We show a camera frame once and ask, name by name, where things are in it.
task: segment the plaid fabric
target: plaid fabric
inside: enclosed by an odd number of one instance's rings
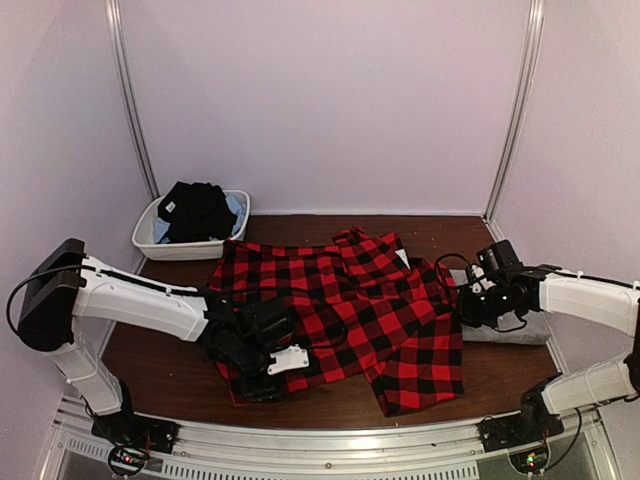
[[[354,228],[333,240],[332,246],[301,248],[227,241],[213,274],[212,290],[259,290],[235,294],[237,302],[279,296],[295,321],[296,343],[316,347],[309,349],[308,368],[280,374],[284,391],[364,372],[385,414],[463,393],[462,335],[451,320],[455,292],[440,286],[433,266],[410,259],[407,267],[393,233],[374,238]],[[348,336],[338,344],[344,326]],[[218,367],[234,403],[245,403],[238,373]]]

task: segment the white plastic part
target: white plastic part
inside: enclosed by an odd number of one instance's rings
[[[187,342],[194,342],[203,332],[208,321],[202,297],[185,297],[170,293],[174,289],[196,291],[195,288],[178,287],[137,277],[114,269],[94,257],[83,261],[84,265],[99,268],[101,273],[82,270],[87,282],[78,291],[73,315],[77,317],[99,317],[128,323],[139,327],[165,332]],[[152,290],[108,275],[115,271],[132,278],[153,283],[162,291]]]
[[[540,308],[615,328],[633,337],[640,291],[584,278],[549,275],[540,283]]]
[[[471,265],[471,275],[474,279],[484,277],[484,270],[480,265]],[[475,294],[479,294],[483,290],[489,290],[493,287],[495,283],[491,280],[487,280],[486,278],[480,280],[479,282],[475,282],[471,285],[471,291]]]
[[[119,412],[122,405],[120,382],[107,370],[81,333],[74,331],[73,337],[73,344],[67,343],[45,355],[56,364],[67,383],[86,399],[96,415]]]
[[[242,240],[247,230],[247,222],[251,210],[251,198],[249,194],[242,190],[224,190],[236,197],[240,204],[246,206],[246,214],[244,221],[238,233],[230,237],[230,240]],[[158,218],[158,205],[164,197],[154,200],[151,205],[144,211],[138,224],[133,231],[131,241],[140,249],[145,257],[158,261],[173,260],[206,260],[209,258],[220,258],[224,241],[214,240],[211,242],[192,242],[192,243],[153,243],[153,227]]]
[[[551,414],[599,404],[614,398],[636,395],[629,380],[626,355],[571,375],[562,375],[542,391],[542,398]]]
[[[309,354],[304,348],[292,345],[286,350],[270,354],[275,363],[269,365],[267,373],[276,375],[287,370],[306,368],[309,366]]]

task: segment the white wall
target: white wall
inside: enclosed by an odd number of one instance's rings
[[[0,15],[0,303],[75,236],[121,268],[144,208],[115,76],[104,1],[3,2]],[[0,322],[0,477],[34,478],[60,401],[52,365]],[[90,326],[92,340],[104,326]]]
[[[640,279],[640,3],[546,2],[535,83],[497,223],[527,263]],[[615,331],[553,319],[572,370],[630,351]],[[604,409],[638,478],[640,402]]]
[[[482,213],[528,0],[139,0],[122,18],[161,190],[262,213]]]

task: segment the white bracket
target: white bracket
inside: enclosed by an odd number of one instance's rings
[[[281,350],[270,354],[275,363],[269,365],[267,373],[276,375],[287,370],[295,370],[297,368],[305,368],[309,366],[309,354],[304,348],[292,345],[286,350]]]

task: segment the metal frame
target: metal frame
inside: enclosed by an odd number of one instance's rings
[[[583,419],[583,431],[600,480],[619,480],[597,409],[585,410]],[[446,472],[450,472],[450,479],[477,480],[478,461],[506,454],[504,450],[484,453],[478,438],[478,421],[360,430],[263,430],[178,421],[180,431],[173,454],[154,453],[149,469],[162,478],[200,480],[311,480],[320,476],[416,480],[447,478]],[[576,416],[568,415],[563,421],[567,430],[561,437],[572,437]],[[64,397],[38,478],[57,478],[67,451],[104,461],[111,447],[105,440],[91,436],[90,430],[91,419],[86,416],[82,401]]]
[[[127,115],[127,124],[129,132],[133,140],[133,146],[138,158],[138,164],[142,171],[147,193],[152,200],[160,196],[158,183],[156,182],[149,151],[142,132],[142,124],[140,122],[140,114],[136,104],[133,92],[133,83],[131,81],[131,73],[129,71],[129,63],[127,61],[127,50],[124,42],[124,31],[122,29],[122,21],[120,19],[120,2],[119,0],[106,0],[107,21],[109,25],[109,33],[111,35],[111,43],[116,60],[116,69],[120,79],[120,90],[124,100],[124,109]]]
[[[500,165],[496,178],[491,190],[491,196],[489,197],[489,203],[484,214],[484,219],[487,223],[493,221],[493,217],[498,207],[498,202],[502,196],[504,190],[507,173],[513,160],[513,156],[518,141],[518,136],[522,129],[522,123],[525,116],[525,106],[531,91],[531,84],[533,83],[533,76],[536,69],[536,63],[538,61],[538,53],[540,51],[540,40],[542,38],[542,27],[544,23],[544,0],[531,0],[531,7],[529,9],[529,21],[527,23],[527,33],[524,43],[524,52],[522,55],[522,64],[520,65],[520,77],[518,79],[518,86],[516,90],[516,96],[513,102],[513,109],[511,111],[511,120],[509,121],[509,128],[507,130],[507,137],[505,138],[504,146],[502,148],[502,156],[500,158]]]

